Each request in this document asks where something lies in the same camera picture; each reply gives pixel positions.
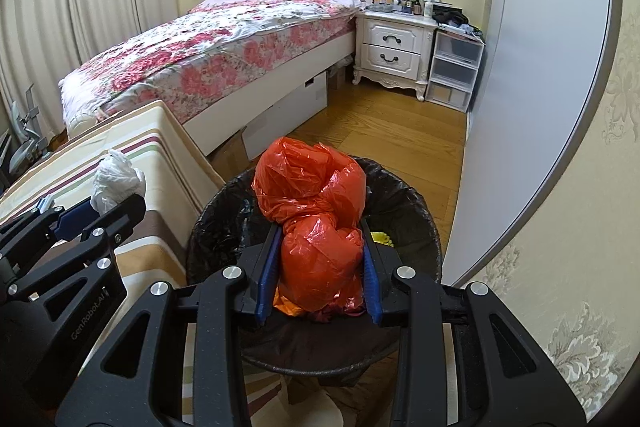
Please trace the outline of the white plastic bag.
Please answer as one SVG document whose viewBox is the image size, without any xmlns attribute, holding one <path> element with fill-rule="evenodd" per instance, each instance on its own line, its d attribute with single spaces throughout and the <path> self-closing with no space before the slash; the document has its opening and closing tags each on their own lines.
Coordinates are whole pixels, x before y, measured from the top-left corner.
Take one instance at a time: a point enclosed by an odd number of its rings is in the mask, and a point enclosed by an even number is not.
<svg viewBox="0 0 640 427">
<path fill-rule="evenodd" d="M 102 216 L 131 195 L 144 197 L 145 192 L 144 172 L 120 150 L 109 150 L 96 167 L 90 204 Z"/>
</svg>

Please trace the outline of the yellow foam fruit net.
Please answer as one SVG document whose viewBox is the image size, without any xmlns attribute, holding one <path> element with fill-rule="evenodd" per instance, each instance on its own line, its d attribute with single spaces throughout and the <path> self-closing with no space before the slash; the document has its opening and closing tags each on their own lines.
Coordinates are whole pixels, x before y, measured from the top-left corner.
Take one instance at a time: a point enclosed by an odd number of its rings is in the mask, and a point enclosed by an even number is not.
<svg viewBox="0 0 640 427">
<path fill-rule="evenodd" d="M 374 243 L 394 247 L 392 239 L 384 232 L 372 232 L 371 237 Z"/>
</svg>

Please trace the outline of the red plastic bag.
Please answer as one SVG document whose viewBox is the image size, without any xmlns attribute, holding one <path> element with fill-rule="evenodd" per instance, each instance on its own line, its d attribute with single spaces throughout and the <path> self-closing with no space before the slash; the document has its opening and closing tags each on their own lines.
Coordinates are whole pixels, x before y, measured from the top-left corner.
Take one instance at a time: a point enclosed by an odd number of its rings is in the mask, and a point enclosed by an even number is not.
<svg viewBox="0 0 640 427">
<path fill-rule="evenodd" d="M 317 321 L 361 313 L 367 176 L 358 162 L 282 136 L 258 160 L 252 189 L 262 215 L 282 227 L 281 293 Z"/>
</svg>

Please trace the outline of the orange snack wrapper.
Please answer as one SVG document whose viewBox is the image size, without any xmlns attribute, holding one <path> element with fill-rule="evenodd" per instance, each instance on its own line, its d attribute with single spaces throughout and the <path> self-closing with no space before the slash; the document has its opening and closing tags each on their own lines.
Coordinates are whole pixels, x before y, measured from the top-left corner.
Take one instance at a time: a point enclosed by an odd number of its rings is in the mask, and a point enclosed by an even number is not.
<svg viewBox="0 0 640 427">
<path fill-rule="evenodd" d="M 306 313 L 303 308 L 297 306 L 293 301 L 286 298 L 285 295 L 281 293 L 279 287 L 277 287 L 274 292 L 272 304 L 278 311 L 288 315 L 289 317 L 299 317 L 299 315 Z"/>
</svg>

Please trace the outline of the black lined trash bin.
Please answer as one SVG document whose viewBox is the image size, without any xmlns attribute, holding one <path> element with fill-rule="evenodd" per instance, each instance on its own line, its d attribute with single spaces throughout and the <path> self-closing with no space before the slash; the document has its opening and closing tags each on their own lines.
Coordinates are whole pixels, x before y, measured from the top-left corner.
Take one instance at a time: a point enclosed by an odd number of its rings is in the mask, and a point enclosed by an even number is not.
<svg viewBox="0 0 640 427">
<path fill-rule="evenodd" d="M 427 202 L 408 176 L 397 176 L 361 158 L 367 177 L 363 217 L 373 232 L 392 241 L 402 262 L 442 277 L 442 245 Z M 239 259 L 242 250 L 265 242 L 271 228 L 252 189 L 254 172 L 230 180 L 205 206 L 186 247 L 186 279 L 201 283 Z M 264 324 L 239 327 L 242 358 L 268 371 L 306 376 L 342 375 L 365 369 L 398 347 L 398 329 L 382 329 L 364 309 L 363 238 L 357 227 L 341 230 L 325 212 L 304 219 L 285 236 L 285 286 L 298 312 L 274 309 Z"/>
</svg>

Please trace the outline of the striped bed sheet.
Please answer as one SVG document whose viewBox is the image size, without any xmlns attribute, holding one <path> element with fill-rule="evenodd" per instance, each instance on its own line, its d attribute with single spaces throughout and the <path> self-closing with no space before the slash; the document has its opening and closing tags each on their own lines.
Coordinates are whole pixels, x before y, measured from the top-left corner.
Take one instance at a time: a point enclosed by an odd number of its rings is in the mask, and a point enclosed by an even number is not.
<svg viewBox="0 0 640 427">
<path fill-rule="evenodd" d="M 1 228 L 1 421 L 6 426 L 178 426 L 194 354 L 193 421 L 250 423 L 238 332 L 263 320 L 280 237 L 205 282 L 153 283 L 123 317 L 116 248 L 145 215 L 139 194 L 34 208 Z"/>
</svg>

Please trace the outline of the grey desk chair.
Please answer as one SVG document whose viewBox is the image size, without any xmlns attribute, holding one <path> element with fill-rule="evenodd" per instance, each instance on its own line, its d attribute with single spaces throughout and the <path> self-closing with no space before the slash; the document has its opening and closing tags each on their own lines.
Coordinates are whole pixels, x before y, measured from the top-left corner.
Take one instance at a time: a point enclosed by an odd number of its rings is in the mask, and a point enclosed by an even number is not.
<svg viewBox="0 0 640 427">
<path fill-rule="evenodd" d="M 11 105 L 12 126 L 20 142 L 20 146 L 10 160 L 11 176 L 21 176 L 32 164 L 51 155 L 48 150 L 48 141 L 39 126 L 39 108 L 35 106 L 32 89 L 34 89 L 33 84 L 25 92 L 27 109 L 24 115 L 21 114 L 17 101 L 13 101 Z"/>
</svg>

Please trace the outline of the pink floral quilt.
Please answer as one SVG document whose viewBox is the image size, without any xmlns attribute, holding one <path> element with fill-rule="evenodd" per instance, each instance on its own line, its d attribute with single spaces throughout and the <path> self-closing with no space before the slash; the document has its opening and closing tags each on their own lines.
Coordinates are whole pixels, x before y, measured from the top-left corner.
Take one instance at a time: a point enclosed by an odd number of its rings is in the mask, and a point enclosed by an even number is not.
<svg viewBox="0 0 640 427">
<path fill-rule="evenodd" d="M 154 100 L 186 122 L 318 46 L 347 34 L 361 0 L 204 0 L 115 44 L 64 77 L 63 121 L 104 120 Z"/>
</svg>

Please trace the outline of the white storage box under bed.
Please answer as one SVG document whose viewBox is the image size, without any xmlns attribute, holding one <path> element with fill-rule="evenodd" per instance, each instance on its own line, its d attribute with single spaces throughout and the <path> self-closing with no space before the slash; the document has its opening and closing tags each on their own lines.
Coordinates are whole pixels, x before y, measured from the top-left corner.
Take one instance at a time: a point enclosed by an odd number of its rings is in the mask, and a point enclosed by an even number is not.
<svg viewBox="0 0 640 427">
<path fill-rule="evenodd" d="M 264 153 L 281 136 L 289 135 L 304 122 L 320 113 L 328 104 L 326 73 L 307 80 L 244 129 L 242 138 L 249 160 Z"/>
</svg>

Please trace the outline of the white bed with headboard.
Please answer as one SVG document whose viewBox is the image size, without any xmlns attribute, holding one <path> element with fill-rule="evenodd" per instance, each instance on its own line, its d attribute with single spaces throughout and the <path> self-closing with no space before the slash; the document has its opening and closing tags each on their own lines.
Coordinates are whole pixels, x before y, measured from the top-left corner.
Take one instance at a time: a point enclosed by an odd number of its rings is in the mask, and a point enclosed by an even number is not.
<svg viewBox="0 0 640 427">
<path fill-rule="evenodd" d="M 204 153 L 355 49 L 364 0 L 204 0 L 60 82 L 75 138 L 160 100 Z"/>
</svg>

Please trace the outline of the plastic drawer unit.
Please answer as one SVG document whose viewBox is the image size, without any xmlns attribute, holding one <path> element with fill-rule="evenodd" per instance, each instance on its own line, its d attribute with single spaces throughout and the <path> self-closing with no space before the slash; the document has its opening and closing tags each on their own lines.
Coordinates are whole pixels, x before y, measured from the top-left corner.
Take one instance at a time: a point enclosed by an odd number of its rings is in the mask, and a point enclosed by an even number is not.
<svg viewBox="0 0 640 427">
<path fill-rule="evenodd" d="M 484 49 L 484 41 L 477 36 L 437 28 L 425 100 L 466 113 L 480 75 Z"/>
</svg>

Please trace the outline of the white nightstand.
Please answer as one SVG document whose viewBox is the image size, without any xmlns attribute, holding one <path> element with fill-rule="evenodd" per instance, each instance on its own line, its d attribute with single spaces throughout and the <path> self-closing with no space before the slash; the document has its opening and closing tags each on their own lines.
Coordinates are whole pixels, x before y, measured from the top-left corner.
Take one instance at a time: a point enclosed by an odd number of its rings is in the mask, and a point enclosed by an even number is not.
<svg viewBox="0 0 640 427">
<path fill-rule="evenodd" d="M 425 101 L 438 25 L 422 15 L 361 11 L 356 17 L 353 84 L 367 79 Z"/>
</svg>

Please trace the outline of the white wardrobe door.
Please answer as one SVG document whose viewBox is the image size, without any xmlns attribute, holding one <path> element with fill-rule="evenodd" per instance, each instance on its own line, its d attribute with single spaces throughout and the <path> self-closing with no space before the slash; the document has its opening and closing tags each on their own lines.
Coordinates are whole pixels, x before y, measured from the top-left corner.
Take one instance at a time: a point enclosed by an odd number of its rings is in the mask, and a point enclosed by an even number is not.
<svg viewBox="0 0 640 427">
<path fill-rule="evenodd" d="M 442 279 L 484 268 L 572 160 L 601 98 L 623 0 L 496 0 Z"/>
</svg>

